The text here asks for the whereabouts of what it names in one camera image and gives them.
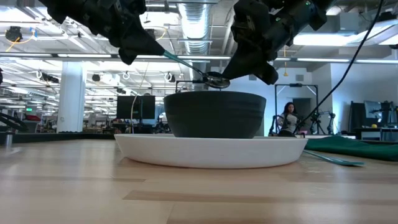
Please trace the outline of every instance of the black bowl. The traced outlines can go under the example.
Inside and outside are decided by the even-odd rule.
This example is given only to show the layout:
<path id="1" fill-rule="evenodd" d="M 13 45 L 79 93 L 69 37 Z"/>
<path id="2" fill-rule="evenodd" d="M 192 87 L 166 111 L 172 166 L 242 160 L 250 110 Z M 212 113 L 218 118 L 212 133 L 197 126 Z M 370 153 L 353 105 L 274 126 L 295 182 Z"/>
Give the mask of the black bowl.
<path id="1" fill-rule="evenodd" d="M 175 137 L 253 138 L 264 117 L 266 99 L 233 91 L 191 91 L 164 98 Z"/>

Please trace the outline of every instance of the white tray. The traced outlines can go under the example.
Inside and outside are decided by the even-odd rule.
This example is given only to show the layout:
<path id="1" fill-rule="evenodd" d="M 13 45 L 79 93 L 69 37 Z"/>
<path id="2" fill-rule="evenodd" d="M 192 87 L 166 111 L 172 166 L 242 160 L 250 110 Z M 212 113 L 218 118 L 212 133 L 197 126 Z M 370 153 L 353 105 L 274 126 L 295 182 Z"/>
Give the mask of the white tray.
<path id="1" fill-rule="evenodd" d="M 172 134 L 116 134 L 122 153 L 151 164 L 214 169 L 272 167 L 296 161 L 308 139 L 176 138 Z"/>

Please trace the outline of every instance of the woman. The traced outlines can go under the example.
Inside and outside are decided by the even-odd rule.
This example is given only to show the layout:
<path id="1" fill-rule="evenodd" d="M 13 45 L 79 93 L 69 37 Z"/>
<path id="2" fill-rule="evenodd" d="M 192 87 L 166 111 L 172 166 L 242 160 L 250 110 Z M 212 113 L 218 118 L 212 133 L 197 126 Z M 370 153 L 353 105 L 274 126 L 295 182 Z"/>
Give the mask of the woman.
<path id="1" fill-rule="evenodd" d="M 297 127 L 297 112 L 294 104 L 288 102 L 284 112 L 278 118 L 278 125 L 281 126 L 278 136 L 295 137 L 294 130 Z"/>

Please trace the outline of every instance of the green mat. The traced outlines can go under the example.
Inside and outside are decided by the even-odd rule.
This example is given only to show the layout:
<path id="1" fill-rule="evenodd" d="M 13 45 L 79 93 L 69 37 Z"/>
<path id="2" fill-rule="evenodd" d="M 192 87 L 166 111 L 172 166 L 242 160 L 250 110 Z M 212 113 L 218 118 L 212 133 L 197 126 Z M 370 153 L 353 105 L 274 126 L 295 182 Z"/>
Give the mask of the green mat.
<path id="1" fill-rule="evenodd" d="M 305 149 L 383 161 L 398 161 L 398 145 L 373 145 L 341 136 L 309 139 Z"/>

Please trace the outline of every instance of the black monitor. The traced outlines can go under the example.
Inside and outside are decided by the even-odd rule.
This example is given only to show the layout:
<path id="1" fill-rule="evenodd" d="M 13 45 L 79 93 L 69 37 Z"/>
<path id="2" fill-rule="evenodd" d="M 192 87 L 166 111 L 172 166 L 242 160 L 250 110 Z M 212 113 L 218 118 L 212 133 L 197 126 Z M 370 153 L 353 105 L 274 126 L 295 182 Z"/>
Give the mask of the black monitor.
<path id="1" fill-rule="evenodd" d="M 118 96 L 116 117 L 118 119 L 131 118 L 131 105 L 135 96 Z M 155 119 L 155 96 L 137 96 L 134 103 L 133 119 Z"/>
<path id="2" fill-rule="evenodd" d="M 375 101 L 364 101 L 366 118 L 382 119 L 381 103 Z"/>

